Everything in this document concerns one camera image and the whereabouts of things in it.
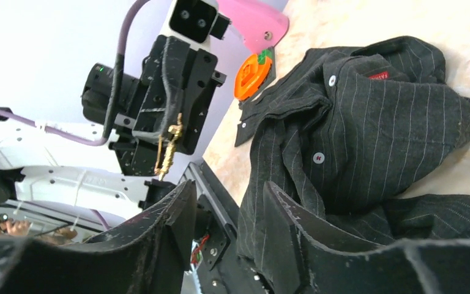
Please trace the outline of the person forearm background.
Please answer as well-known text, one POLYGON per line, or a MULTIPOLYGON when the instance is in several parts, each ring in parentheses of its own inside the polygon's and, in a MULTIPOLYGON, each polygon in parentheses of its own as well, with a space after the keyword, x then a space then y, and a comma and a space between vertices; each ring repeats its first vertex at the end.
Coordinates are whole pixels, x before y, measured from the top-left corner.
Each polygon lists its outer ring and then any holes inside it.
MULTIPOLYGON (((0 236, 33 236, 31 227, 32 223, 28 220, 9 219, 0 223, 0 236)), ((36 238, 55 245, 66 245, 73 243, 77 236, 77 231, 64 227, 52 233, 36 236, 36 238)))

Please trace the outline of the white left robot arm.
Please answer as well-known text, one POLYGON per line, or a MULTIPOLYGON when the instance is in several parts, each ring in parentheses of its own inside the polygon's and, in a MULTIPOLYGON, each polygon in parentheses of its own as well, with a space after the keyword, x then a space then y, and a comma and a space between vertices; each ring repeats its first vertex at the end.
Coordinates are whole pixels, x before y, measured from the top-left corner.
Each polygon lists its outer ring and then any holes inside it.
POLYGON ((192 154, 225 75, 206 40, 160 35, 125 75, 116 118, 102 137, 114 70, 95 64, 81 101, 85 123, 33 121, 0 108, 0 204, 8 200, 77 206, 128 219, 176 153, 192 154))

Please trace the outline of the dark pinstriped garment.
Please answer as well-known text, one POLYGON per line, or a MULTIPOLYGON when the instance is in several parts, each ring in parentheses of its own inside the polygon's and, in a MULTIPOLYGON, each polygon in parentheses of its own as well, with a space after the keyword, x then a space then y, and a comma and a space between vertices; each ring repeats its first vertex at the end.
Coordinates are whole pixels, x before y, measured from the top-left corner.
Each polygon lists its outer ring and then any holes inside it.
POLYGON ((239 253, 270 246, 263 187, 374 243, 470 238, 470 195, 398 196, 470 142, 470 98, 446 84, 446 60, 410 36, 311 48, 244 107, 236 146, 252 142, 239 253))

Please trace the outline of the gold brooch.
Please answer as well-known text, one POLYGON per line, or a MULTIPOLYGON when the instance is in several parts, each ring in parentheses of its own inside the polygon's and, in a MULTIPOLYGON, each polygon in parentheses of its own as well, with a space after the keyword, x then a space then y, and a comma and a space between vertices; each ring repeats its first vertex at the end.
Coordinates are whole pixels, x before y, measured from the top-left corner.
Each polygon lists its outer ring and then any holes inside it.
POLYGON ((159 181, 163 181, 164 177, 168 174, 171 166, 173 165, 174 154, 177 149, 177 141, 183 134, 182 113, 177 115, 177 123, 170 125, 168 132, 170 133, 170 140, 163 147, 164 139, 160 135, 157 150, 157 160, 154 167, 154 173, 158 176, 159 181))

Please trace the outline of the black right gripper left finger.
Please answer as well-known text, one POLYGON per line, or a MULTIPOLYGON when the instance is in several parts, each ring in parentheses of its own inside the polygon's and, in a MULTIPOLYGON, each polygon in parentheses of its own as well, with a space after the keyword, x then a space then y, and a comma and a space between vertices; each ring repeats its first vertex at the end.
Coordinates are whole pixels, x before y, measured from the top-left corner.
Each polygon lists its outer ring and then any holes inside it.
POLYGON ((196 185, 85 243, 0 237, 0 293, 180 293, 190 267, 196 185))

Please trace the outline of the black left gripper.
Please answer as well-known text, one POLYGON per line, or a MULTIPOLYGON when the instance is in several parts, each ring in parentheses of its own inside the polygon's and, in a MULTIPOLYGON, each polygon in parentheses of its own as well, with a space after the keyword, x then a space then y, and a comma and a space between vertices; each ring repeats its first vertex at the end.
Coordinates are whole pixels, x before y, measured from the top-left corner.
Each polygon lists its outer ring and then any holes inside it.
POLYGON ((213 94, 224 84, 216 69, 218 58, 193 50, 173 36, 158 36, 142 62, 140 78, 124 77, 114 106, 114 127, 119 138, 110 144, 127 176, 155 176, 159 136, 163 147, 168 128, 182 113, 183 134, 176 152, 195 152, 213 94))

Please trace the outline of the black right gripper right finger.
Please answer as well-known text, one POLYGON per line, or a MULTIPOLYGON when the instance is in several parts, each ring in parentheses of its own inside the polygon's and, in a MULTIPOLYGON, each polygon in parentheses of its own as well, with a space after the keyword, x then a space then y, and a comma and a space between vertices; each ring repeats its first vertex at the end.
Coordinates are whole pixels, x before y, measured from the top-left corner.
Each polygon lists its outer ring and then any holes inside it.
POLYGON ((470 239, 367 241, 263 189, 262 272, 275 293, 470 293, 470 239))

